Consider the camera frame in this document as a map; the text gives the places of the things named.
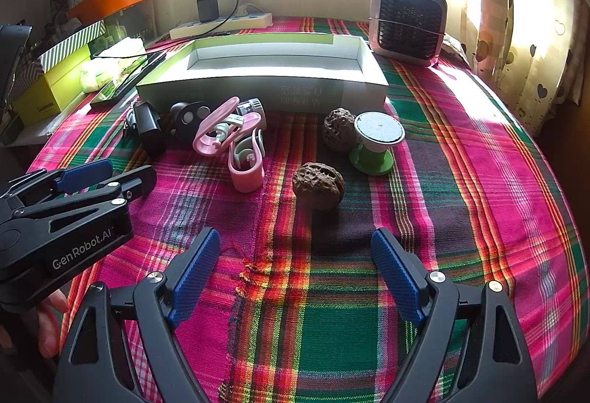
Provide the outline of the person's left hand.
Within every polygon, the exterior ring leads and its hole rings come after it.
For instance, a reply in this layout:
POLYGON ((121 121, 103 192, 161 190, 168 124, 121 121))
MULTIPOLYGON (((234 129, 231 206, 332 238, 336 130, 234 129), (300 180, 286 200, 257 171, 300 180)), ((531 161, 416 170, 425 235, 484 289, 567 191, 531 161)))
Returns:
POLYGON ((59 349, 59 324, 56 314, 65 314, 69 305, 64 293, 57 289, 37 307, 38 348, 44 358, 54 357, 59 349))

